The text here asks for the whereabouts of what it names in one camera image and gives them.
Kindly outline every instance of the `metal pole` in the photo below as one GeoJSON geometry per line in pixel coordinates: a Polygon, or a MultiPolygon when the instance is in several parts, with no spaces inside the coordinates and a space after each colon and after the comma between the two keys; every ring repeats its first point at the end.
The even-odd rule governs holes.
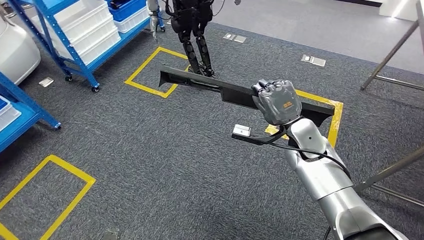
{"type": "Polygon", "coordinates": [[[383,59],[383,61],[377,66],[377,68],[372,72],[371,76],[366,80],[366,82],[360,87],[361,90],[365,90],[371,81],[377,76],[380,70],[392,59],[393,55],[402,47],[402,45],[407,41],[407,39],[412,35],[412,33],[418,28],[418,20],[415,21],[408,31],[403,35],[400,41],[394,46],[394,48],[388,53],[388,55],[383,59]]]}
{"type": "Polygon", "coordinates": [[[420,201],[420,200],[418,200],[418,199],[412,198],[412,197],[410,197],[410,196],[407,196],[407,195],[405,195],[405,194],[402,194],[402,193],[400,193],[400,192],[393,191],[393,190],[388,189],[388,188],[386,188],[386,187],[379,186],[379,185],[375,185],[375,184],[374,184],[374,185],[372,185],[372,186],[371,186],[371,188],[373,188],[373,189],[375,189],[375,190],[377,190],[377,191],[383,192],[383,193],[385,193],[385,194],[392,195],[393,197],[396,197],[396,198],[399,198],[399,199],[405,200],[405,201],[410,202],[410,203],[412,203],[412,204],[416,204],[416,205],[421,206],[421,207],[423,207],[423,208],[424,208],[424,202],[422,202],[422,201],[420,201]]]}
{"type": "Polygon", "coordinates": [[[357,193],[362,192],[363,190],[371,187],[373,184],[380,182],[381,180],[391,176],[392,174],[402,170],[403,168],[415,163],[416,161],[420,160],[423,156],[424,156],[424,146],[414,151],[410,155],[406,156],[402,160],[399,160],[395,164],[384,169],[377,175],[374,175],[368,178],[368,180],[362,182],[361,184],[356,185],[354,189],[357,193]]]}
{"type": "Polygon", "coordinates": [[[401,85],[401,86],[404,86],[404,87],[424,91],[424,86],[412,84],[412,83],[409,83],[409,82],[406,82],[406,81],[400,81],[400,80],[396,80],[396,79],[388,78],[388,77],[384,77],[384,76],[379,76],[379,75],[375,76],[374,78],[377,79],[377,80],[388,82],[388,83],[397,84],[397,85],[401,85]]]}

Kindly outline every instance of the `black cable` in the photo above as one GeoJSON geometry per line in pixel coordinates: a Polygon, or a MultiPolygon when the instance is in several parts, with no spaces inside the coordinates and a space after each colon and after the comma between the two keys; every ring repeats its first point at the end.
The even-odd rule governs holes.
{"type": "Polygon", "coordinates": [[[215,15],[214,15],[214,10],[212,9],[212,15],[213,15],[214,17],[216,17],[218,14],[220,14],[221,10],[222,10],[222,9],[223,9],[223,7],[224,7],[224,4],[225,4],[225,0],[222,2],[221,8],[219,9],[218,13],[216,13],[215,15]]]}
{"type": "Polygon", "coordinates": [[[293,150],[293,151],[298,151],[298,152],[303,152],[303,153],[315,154],[315,155],[321,156],[323,158],[330,159],[331,161],[333,161],[337,165],[339,165],[341,167],[341,169],[343,169],[343,172],[349,177],[349,179],[352,179],[351,174],[349,173],[349,171],[345,167],[345,165],[343,165],[340,161],[338,161],[334,157],[331,157],[329,155],[326,155],[326,154],[323,154],[323,153],[320,153],[320,152],[317,152],[317,151],[314,151],[314,150],[301,149],[301,148],[291,147],[291,146],[284,146],[284,145],[280,145],[280,144],[276,144],[276,143],[270,143],[270,145],[277,147],[277,148],[281,148],[281,149],[287,149],[287,150],[293,150]]]}
{"type": "Polygon", "coordinates": [[[327,228],[327,231],[325,232],[324,238],[322,240],[327,240],[331,232],[331,227],[327,228]]]}

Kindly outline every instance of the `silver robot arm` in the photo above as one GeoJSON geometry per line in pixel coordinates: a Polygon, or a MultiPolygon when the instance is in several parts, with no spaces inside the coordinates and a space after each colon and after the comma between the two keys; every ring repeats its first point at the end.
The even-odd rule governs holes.
{"type": "Polygon", "coordinates": [[[407,240],[375,214],[353,189],[354,184],[336,159],[345,164],[315,124],[300,116],[302,104],[290,81],[260,80],[254,101],[267,122],[287,129],[289,145],[324,154],[285,149],[290,167],[312,199],[319,203],[336,240],[407,240]]]}

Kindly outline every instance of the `black humanoid robot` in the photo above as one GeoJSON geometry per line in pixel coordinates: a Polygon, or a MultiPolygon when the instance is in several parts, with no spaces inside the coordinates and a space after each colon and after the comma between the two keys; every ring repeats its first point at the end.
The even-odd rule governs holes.
{"type": "Polygon", "coordinates": [[[212,3],[214,0],[172,0],[173,12],[168,1],[166,0],[165,11],[171,16],[172,29],[178,34],[190,62],[191,66],[188,70],[195,74],[214,77],[215,73],[212,70],[208,46],[204,36],[206,25],[213,17],[212,3]],[[190,42],[192,32],[200,51],[200,63],[190,42]]]}

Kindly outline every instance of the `gray robotic hand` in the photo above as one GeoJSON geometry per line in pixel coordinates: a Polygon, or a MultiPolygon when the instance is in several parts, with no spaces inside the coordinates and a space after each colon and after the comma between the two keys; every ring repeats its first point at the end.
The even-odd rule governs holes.
{"type": "Polygon", "coordinates": [[[261,79],[252,89],[258,92],[258,97],[254,96],[253,101],[269,124],[286,125],[301,116],[302,102],[292,82],[261,79]]]}

